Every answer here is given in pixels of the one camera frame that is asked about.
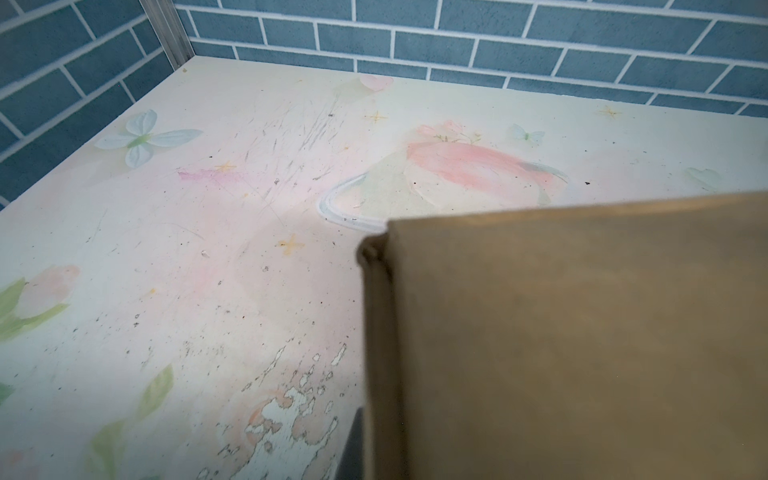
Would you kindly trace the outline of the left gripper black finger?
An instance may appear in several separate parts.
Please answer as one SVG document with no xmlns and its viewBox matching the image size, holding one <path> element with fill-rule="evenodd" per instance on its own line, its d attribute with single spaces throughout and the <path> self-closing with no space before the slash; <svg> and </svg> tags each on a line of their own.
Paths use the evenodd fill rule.
<svg viewBox="0 0 768 480">
<path fill-rule="evenodd" d="M 336 470 L 336 480 L 363 479 L 363 412 L 363 408 L 358 408 L 355 413 L 341 460 Z"/>
</svg>

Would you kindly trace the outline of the brown cardboard paper box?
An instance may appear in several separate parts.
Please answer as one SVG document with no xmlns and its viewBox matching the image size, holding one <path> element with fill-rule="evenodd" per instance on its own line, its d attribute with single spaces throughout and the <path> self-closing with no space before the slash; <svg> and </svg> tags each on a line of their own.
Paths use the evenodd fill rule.
<svg viewBox="0 0 768 480">
<path fill-rule="evenodd" d="M 767 196 L 366 238 L 368 479 L 763 479 Z"/>
</svg>

